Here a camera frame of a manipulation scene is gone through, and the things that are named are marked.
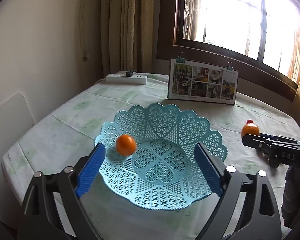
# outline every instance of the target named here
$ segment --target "white tablecloth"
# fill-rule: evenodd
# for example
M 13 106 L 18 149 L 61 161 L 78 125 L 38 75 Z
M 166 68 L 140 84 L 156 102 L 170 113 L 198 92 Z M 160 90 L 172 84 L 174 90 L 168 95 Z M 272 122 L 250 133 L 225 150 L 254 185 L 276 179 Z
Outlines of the white tablecloth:
M 241 129 L 247 119 L 253 119 L 262 133 L 282 135 L 300 140 L 300 128 L 285 113 L 246 95 L 237 93 L 234 106 L 213 103 L 167 100 L 168 76 L 147 74 L 148 84 L 115 85 L 101 81 L 72 98 L 29 130 L 4 155 L 2 167 L 16 197 L 23 201 L 35 171 L 44 174 L 60 172 L 74 165 L 93 149 L 93 139 L 101 125 L 113 121 L 120 110 L 133 105 L 147 107 L 153 102 L 175 104 L 181 111 L 194 110 L 206 117 L 212 130 L 218 130 L 228 148 L 226 165 L 255 174 L 263 169 L 273 187 L 279 210 L 287 166 L 270 168 L 255 149 L 243 146 Z M 105 239 L 194 239 L 213 211 L 218 197 L 212 194 L 178 211 L 150 211 L 131 204 L 110 191 L 100 175 L 91 190 L 82 196 L 90 218 Z M 227 229 L 232 232 L 240 215 L 244 194 Z M 287 233 L 282 223 L 282 234 Z

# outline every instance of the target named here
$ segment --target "blue plastic basket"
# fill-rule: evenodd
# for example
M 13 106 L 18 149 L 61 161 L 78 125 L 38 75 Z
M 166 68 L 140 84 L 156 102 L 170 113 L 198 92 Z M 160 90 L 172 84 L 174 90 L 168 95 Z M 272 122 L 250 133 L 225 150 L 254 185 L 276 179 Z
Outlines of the blue plastic basket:
M 122 134 L 137 142 L 136 152 L 123 157 L 115 150 Z M 133 204 L 152 210 L 177 210 L 211 194 L 194 159 L 194 146 L 203 142 L 212 154 L 225 160 L 227 148 L 218 131 L 211 131 L 206 118 L 175 105 L 151 104 L 120 111 L 105 122 L 95 145 L 106 147 L 100 167 L 105 184 Z

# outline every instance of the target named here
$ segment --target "orange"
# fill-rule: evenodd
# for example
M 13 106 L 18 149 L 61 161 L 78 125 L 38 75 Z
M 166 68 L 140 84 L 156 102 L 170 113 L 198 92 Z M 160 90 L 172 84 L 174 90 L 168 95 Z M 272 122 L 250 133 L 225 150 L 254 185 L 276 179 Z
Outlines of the orange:
M 131 135 L 123 134 L 117 138 L 115 148 L 122 156 L 129 156 L 136 151 L 137 144 Z
M 252 135 L 260 135 L 259 127 L 250 122 L 244 125 L 244 127 L 241 130 L 241 137 L 243 137 L 245 134 L 252 134 Z

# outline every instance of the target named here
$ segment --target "power strip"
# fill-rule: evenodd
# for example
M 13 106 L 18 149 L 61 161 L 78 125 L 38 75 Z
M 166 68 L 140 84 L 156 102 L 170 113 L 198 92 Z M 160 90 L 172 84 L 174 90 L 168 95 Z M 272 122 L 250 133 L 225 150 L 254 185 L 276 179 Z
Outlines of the power strip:
M 135 73 L 131 77 L 127 77 L 125 74 L 109 74 L 106 76 L 106 83 L 146 85 L 147 76 Z

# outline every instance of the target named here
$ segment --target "blue gripper pad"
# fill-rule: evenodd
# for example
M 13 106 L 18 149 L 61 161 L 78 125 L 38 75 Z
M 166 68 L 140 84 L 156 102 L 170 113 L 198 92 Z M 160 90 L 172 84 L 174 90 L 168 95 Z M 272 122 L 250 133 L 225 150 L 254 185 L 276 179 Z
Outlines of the blue gripper pad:
M 199 144 L 194 147 L 194 158 L 204 175 L 211 191 L 216 193 L 218 197 L 221 197 L 223 190 L 221 188 L 221 178 L 219 173 L 214 168 L 213 164 L 210 162 L 209 158 L 205 152 L 201 149 Z
M 105 159 L 106 148 L 100 143 L 78 175 L 75 192 L 78 197 L 87 193 Z

